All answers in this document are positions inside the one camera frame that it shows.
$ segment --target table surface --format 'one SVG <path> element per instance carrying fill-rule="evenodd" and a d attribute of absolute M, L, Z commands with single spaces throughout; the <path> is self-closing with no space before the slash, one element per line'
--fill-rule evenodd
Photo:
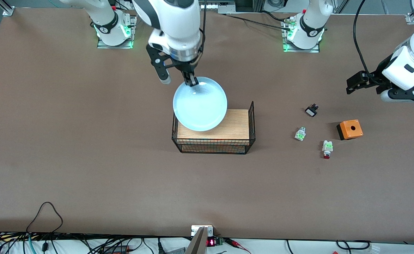
<path fill-rule="evenodd" d="M 331 16 L 321 53 L 284 53 L 280 30 L 208 13 L 196 74 L 223 86 L 229 108 L 254 101 L 257 140 L 244 156 L 203 155 L 171 141 L 182 77 L 159 82 L 149 27 L 132 50 L 98 50 L 84 10 L 18 8 L 0 25 L 0 231 L 24 231 L 51 201 L 61 232 L 183 236 L 212 224 L 227 237 L 414 241 L 414 103 L 346 94 L 362 69 L 352 20 Z M 414 26 L 362 16 L 357 30 L 375 69 Z M 340 141 L 350 119 L 364 136 Z M 46 206 L 31 230 L 58 223 Z"/>

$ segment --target plate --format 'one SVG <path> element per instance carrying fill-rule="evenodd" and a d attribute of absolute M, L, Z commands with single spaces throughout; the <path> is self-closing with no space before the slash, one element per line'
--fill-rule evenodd
<path fill-rule="evenodd" d="M 205 132 L 215 128 L 227 111 L 226 93 L 220 84 L 207 77 L 197 77 L 199 85 L 190 87 L 185 82 L 177 88 L 173 109 L 177 119 L 186 128 Z"/>

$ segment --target white robotic arm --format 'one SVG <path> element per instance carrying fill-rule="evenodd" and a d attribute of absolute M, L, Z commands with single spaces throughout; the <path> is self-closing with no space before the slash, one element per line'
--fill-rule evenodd
<path fill-rule="evenodd" d="M 414 14 L 414 0 L 410 0 Z M 360 88 L 378 86 L 383 101 L 414 101 L 414 34 L 384 59 L 376 71 L 360 71 L 347 80 L 347 94 Z"/>
<path fill-rule="evenodd" d="M 296 27 L 293 28 L 287 40 L 301 49 L 315 47 L 332 13 L 333 5 L 330 0 L 310 0 L 305 13 L 298 13 L 294 17 Z"/>
<path fill-rule="evenodd" d="M 171 82 L 167 68 L 179 69 L 187 85 L 199 84 L 194 68 L 202 55 L 197 0 L 132 0 L 141 19 L 154 27 L 146 47 L 163 84 Z M 171 59 L 171 65 L 164 61 Z"/>
<path fill-rule="evenodd" d="M 96 29 L 97 36 L 109 46 L 117 46 L 130 38 L 127 27 L 130 15 L 121 10 L 113 11 L 108 0 L 60 0 L 67 5 L 84 8 Z"/>

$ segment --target orange box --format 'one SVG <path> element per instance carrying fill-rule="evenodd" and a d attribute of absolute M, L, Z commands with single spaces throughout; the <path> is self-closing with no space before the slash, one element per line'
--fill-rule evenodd
<path fill-rule="evenodd" d="M 353 139 L 364 135 L 357 119 L 341 122 L 337 125 L 337 130 L 340 140 Z"/>

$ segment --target wire basket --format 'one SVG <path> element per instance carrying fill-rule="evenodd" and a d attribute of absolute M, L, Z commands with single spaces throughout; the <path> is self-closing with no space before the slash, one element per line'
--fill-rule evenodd
<path fill-rule="evenodd" d="M 202 154 L 246 154 L 256 140 L 254 124 L 254 102 L 248 110 L 248 139 L 200 139 L 178 138 L 178 119 L 173 117 L 172 140 L 181 153 Z"/>

